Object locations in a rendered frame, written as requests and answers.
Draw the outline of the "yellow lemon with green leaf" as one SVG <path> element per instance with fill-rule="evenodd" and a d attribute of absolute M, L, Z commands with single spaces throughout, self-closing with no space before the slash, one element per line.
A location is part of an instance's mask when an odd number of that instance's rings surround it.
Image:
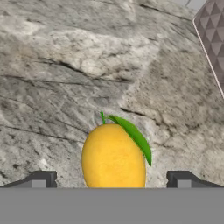
<path fill-rule="evenodd" d="M 145 188 L 151 147 L 128 120 L 101 112 L 102 125 L 93 129 L 82 148 L 81 167 L 88 187 Z"/>

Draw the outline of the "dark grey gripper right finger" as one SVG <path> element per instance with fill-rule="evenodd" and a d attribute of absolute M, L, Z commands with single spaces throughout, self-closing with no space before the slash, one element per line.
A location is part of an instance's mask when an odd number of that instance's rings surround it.
<path fill-rule="evenodd" d="M 166 177 L 168 180 L 167 188 L 220 187 L 220 185 L 196 177 L 190 171 L 168 171 Z"/>

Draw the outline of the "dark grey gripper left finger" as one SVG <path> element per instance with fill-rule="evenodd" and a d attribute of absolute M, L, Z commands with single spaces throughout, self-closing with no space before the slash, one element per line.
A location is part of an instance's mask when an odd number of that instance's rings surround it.
<path fill-rule="evenodd" d="M 1 185 L 1 188 L 56 188 L 56 171 L 33 171 L 26 178 L 11 182 L 7 185 Z"/>

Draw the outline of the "grey patterned board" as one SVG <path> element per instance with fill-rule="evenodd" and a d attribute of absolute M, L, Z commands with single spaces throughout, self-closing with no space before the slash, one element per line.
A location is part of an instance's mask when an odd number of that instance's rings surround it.
<path fill-rule="evenodd" d="M 224 0 L 207 0 L 192 23 L 224 99 Z"/>

